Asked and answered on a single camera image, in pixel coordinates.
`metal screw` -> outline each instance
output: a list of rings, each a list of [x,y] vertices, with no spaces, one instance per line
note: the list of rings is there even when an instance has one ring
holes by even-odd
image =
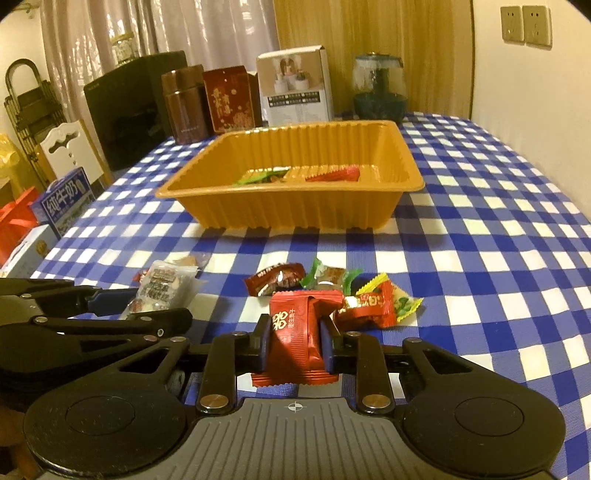
[[[380,410],[382,408],[389,407],[392,403],[387,396],[381,395],[379,393],[366,395],[365,397],[363,397],[363,400],[361,402],[367,408],[371,408],[372,410]]]
[[[224,395],[205,395],[201,400],[201,405],[208,410],[217,410],[218,408],[224,408],[229,400]]]

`orange plastic tray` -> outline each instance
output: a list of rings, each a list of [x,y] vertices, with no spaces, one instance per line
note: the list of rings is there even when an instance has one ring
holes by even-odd
[[[358,182],[305,178],[358,165]],[[234,186],[255,171],[291,167],[284,183]],[[222,135],[156,193],[205,227],[382,226],[403,192],[424,187],[398,127],[352,121],[258,128]]]

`green candy wrapper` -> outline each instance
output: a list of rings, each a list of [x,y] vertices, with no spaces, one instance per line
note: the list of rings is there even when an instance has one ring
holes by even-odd
[[[345,296],[351,295],[351,283],[361,274],[360,268],[347,270],[328,267],[319,258],[315,258],[308,274],[300,281],[306,290],[342,290]]]
[[[291,170],[290,167],[274,167],[269,170],[257,171],[245,179],[238,180],[234,185],[240,186],[253,183],[270,183],[273,181],[273,177],[276,179],[282,179],[289,170]]]
[[[423,303],[423,299],[415,299],[414,297],[411,297],[395,283],[392,283],[392,287],[392,299],[394,300],[396,318],[397,321],[400,322],[408,317],[411,313],[415,313]]]

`red candy in tray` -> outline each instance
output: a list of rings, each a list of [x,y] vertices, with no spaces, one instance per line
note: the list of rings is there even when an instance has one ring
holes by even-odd
[[[338,290],[274,294],[269,305],[273,332],[267,370],[253,374],[252,384],[269,387],[283,383],[323,385],[336,382],[339,376],[324,370],[318,321],[341,308],[343,299],[343,293]]]
[[[359,167],[357,165],[350,165],[340,170],[307,177],[306,181],[359,181],[360,175]]]

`curtain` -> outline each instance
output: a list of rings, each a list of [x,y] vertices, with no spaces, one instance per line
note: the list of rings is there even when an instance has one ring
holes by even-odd
[[[43,0],[50,80],[69,120],[99,145],[83,87],[115,68],[110,39],[132,32],[140,55],[184,50],[206,70],[244,65],[278,48],[272,0]]]
[[[472,0],[275,0],[281,48],[322,44],[335,112],[353,108],[355,57],[402,57],[409,109],[470,117]]]

